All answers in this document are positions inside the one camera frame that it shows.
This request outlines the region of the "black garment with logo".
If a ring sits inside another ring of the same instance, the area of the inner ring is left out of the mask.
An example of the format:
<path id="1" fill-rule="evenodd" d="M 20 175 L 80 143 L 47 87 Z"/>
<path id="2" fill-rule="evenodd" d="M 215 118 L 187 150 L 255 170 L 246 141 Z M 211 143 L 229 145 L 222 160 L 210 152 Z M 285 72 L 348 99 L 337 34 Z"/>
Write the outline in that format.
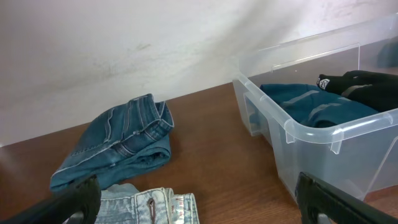
<path id="1" fill-rule="evenodd" d="M 397 108 L 397 75 L 364 70 L 346 72 L 340 77 L 321 74 L 317 86 L 378 112 Z"/>

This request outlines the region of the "blue garment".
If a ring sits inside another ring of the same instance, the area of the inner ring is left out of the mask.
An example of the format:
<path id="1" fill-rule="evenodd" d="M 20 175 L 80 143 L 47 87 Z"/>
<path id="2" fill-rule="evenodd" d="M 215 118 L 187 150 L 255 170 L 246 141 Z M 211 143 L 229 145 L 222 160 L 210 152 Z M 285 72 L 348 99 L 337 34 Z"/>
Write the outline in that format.
<path id="1" fill-rule="evenodd" d="M 296 122 L 327 128 L 377 114 L 362 103 L 305 84 L 263 84 L 260 89 Z"/>

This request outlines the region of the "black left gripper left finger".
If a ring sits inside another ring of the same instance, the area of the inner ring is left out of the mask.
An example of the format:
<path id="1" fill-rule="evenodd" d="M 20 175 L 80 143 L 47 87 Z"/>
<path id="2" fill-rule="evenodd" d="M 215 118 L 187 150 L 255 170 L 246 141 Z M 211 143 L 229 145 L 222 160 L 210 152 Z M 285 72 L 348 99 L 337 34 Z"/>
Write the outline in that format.
<path id="1" fill-rule="evenodd" d="M 74 181 L 1 224 L 89 224 L 96 221 L 100 205 L 101 189 L 97 176 L 91 175 Z"/>

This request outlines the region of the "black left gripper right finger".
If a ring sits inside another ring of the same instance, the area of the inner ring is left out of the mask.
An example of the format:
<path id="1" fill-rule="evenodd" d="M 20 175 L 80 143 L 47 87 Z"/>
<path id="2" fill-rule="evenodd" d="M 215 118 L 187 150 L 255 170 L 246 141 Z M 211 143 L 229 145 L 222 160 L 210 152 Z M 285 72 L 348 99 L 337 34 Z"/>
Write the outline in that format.
<path id="1" fill-rule="evenodd" d="M 304 224 L 397 224 L 397 219 L 315 177 L 301 172 L 295 197 Z"/>

